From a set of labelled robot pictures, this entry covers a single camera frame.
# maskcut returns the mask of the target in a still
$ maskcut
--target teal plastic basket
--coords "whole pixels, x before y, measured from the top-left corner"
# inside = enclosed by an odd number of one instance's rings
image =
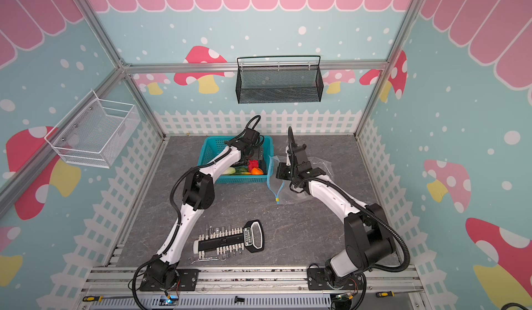
[[[214,157],[220,154],[227,146],[224,142],[231,138],[233,138],[233,136],[230,135],[208,137],[203,142],[198,165],[204,165],[214,159]],[[264,161],[266,162],[266,170],[264,170],[264,172],[268,172],[270,168],[270,158],[273,156],[273,140],[269,135],[264,136],[264,143],[262,146],[264,147]],[[268,175],[222,175],[216,180],[216,183],[261,183],[266,182],[267,179]]]

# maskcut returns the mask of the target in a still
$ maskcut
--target plastic zip bag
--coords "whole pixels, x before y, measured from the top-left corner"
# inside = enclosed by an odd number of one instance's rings
[[[334,181],[332,164],[329,161],[312,156],[309,157],[309,161],[312,164],[312,168],[320,168]],[[268,168],[268,179],[266,181],[268,189],[274,194],[277,204],[296,204],[314,198],[306,192],[297,194],[291,191],[290,181],[276,178],[279,162],[286,162],[286,157],[278,155],[270,157],[270,167]]]

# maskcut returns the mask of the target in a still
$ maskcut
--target gray table surface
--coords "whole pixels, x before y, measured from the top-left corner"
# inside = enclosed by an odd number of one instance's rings
[[[170,206],[170,189],[187,169],[196,166],[206,137],[171,137],[158,166],[138,216],[120,255],[117,266],[138,267],[149,260],[161,247],[176,220]],[[286,135],[274,135],[276,155],[285,155]],[[374,191],[355,138],[351,135],[296,136],[296,142],[307,144],[309,157],[332,162],[335,183],[353,197],[376,203]],[[176,191],[181,200],[182,185]],[[215,184],[216,199],[205,210],[185,244],[180,267],[190,266],[193,242],[205,233],[206,226],[243,227],[249,220],[259,219],[264,229],[264,251],[231,256],[223,262],[200,262],[207,265],[323,265],[344,249],[342,221],[317,199],[302,203],[278,205],[266,183]],[[381,260],[385,265],[397,265],[395,254]]]

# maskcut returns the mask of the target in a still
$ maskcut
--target white mesh basket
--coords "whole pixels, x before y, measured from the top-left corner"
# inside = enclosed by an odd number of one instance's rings
[[[96,97],[55,134],[62,122],[45,140],[63,161],[110,168],[140,123],[140,115],[135,105]]]

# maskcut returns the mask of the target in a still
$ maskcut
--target orange fruit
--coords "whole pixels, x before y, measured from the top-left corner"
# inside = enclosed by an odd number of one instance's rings
[[[253,168],[251,169],[252,175],[264,175],[264,172],[260,168]]]

